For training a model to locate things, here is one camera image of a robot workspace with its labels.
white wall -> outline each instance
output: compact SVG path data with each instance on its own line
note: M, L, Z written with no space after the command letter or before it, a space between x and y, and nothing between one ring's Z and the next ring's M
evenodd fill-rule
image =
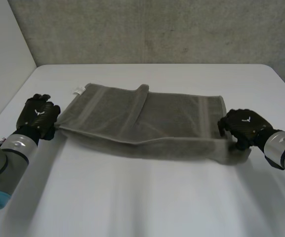
M0 113L35 68L7 0L0 0Z

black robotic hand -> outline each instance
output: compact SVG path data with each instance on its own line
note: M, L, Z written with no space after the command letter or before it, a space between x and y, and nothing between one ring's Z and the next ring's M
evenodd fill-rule
M264 118L251 110L230 110L218 122L218 128L221 136L225 135L224 130L226 130L238 139L236 143L238 150L259 146L260 131L273 130L273 127Z
M25 107L21 112L15 133L26 135L32 130L36 131L40 139L51 140L54 137L54 123L60 114L60 107L49 102L49 95L35 94L28 99Z

concrete wall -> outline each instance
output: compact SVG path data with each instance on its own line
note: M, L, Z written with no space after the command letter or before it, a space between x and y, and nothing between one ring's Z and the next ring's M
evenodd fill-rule
M0 113L35 68L7 0L0 0Z
M37 65L260 63L285 81L285 0L9 0Z

white table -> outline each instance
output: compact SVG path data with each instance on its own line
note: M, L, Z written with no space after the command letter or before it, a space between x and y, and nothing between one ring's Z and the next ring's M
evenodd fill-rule
M89 82L125 89L222 95L285 130L285 84L264 65L48 65L37 68L0 115L12 133L27 98L65 109ZM285 237L285 171L254 149L248 162L129 159L91 151L57 133L42 141L8 206L0 236Z

gray wall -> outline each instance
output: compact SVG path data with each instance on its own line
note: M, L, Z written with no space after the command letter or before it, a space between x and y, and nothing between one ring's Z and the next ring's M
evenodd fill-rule
M9 0L38 66L260 63L285 81L285 0Z

